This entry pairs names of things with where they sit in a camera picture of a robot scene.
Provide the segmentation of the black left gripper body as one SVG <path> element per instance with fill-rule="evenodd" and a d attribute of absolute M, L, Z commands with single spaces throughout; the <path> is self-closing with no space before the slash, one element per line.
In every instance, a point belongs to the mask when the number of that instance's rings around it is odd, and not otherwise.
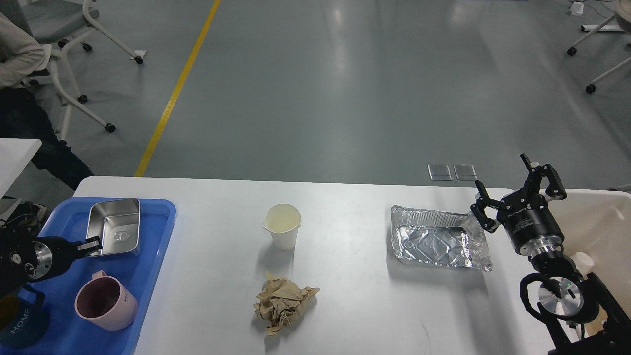
<path fill-rule="evenodd" d="M 77 259 L 79 241 L 68 241 L 61 237 L 38 238 L 33 242 L 37 266 L 34 282 L 60 276 L 69 270 Z"/>

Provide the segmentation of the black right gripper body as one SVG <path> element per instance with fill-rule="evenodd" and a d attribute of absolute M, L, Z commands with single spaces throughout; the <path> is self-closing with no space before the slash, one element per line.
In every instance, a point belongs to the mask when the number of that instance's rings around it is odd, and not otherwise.
<path fill-rule="evenodd" d="M 498 222 L 503 225 L 516 254 L 531 254 L 530 241 L 543 240 L 553 247 L 559 247 L 565 241 L 544 195 L 522 196 L 521 192 L 513 192 L 503 196 L 501 201 L 509 208 L 498 210 Z"/>

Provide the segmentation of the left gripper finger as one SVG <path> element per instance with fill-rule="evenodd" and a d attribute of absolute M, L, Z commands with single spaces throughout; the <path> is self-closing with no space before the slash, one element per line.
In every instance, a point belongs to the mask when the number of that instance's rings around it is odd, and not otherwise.
<path fill-rule="evenodd" d="M 74 241 L 74 257 L 85 258 L 103 248 L 101 236 L 93 236 L 85 241 Z"/>

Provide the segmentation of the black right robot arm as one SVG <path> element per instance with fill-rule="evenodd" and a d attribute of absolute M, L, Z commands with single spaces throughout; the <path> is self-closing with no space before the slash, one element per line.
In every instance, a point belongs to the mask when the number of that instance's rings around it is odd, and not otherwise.
<path fill-rule="evenodd" d="M 528 171 L 523 187 L 495 200 L 476 180 L 472 214 L 485 231 L 502 226 L 516 254 L 534 267 L 521 279 L 519 297 L 546 326 L 554 343 L 550 355 L 628 355 L 629 316 L 597 274 L 582 274 L 565 254 L 565 236 L 548 206 L 568 197 L 561 178 L 550 164 L 520 158 Z"/>

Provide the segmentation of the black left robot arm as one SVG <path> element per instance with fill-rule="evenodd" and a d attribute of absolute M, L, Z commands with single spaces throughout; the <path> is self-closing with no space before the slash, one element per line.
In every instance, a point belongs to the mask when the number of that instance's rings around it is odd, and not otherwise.
<path fill-rule="evenodd" d="M 68 241 L 61 236 L 38 237 L 30 229 L 36 215 L 9 218 L 1 227 L 1 296 L 17 293 L 27 283 L 67 272 L 76 260 L 95 257 L 103 248 L 101 236 Z"/>

